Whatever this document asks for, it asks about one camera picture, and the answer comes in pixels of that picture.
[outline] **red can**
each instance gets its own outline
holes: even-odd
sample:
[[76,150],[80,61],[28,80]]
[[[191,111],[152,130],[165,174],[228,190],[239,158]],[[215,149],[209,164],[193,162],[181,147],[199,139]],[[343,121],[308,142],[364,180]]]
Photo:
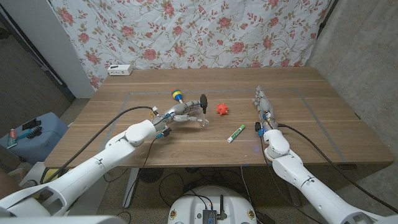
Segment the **red can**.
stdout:
[[17,132],[15,131],[15,129],[11,129],[10,133],[8,134],[7,149],[16,145],[17,145]]

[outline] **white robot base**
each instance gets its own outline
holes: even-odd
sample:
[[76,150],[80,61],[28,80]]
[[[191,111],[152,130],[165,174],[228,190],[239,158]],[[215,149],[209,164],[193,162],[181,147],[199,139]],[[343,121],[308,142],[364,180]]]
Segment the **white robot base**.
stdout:
[[237,192],[217,185],[201,186],[185,193],[172,205],[168,224],[187,223],[242,223],[256,224],[253,206]]

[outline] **black handle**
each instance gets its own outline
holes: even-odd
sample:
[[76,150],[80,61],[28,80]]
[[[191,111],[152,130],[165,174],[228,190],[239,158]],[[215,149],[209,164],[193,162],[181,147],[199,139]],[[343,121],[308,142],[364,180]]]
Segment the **black handle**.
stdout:
[[206,114],[207,97],[204,94],[200,96],[200,107],[203,108],[203,113]]

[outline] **floral curtain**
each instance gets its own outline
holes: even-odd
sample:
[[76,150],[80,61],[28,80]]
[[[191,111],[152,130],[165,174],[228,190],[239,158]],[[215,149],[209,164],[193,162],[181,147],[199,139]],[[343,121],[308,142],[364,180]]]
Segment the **floral curtain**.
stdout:
[[330,0],[52,0],[96,90],[134,69],[302,66]]

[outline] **blue and yellow toy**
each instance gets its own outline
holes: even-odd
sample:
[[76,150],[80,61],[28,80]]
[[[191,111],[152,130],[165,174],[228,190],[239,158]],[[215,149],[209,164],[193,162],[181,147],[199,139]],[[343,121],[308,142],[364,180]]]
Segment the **blue and yellow toy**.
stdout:
[[182,103],[182,94],[181,94],[181,90],[174,88],[172,90],[172,96],[173,99],[178,100],[180,103]]

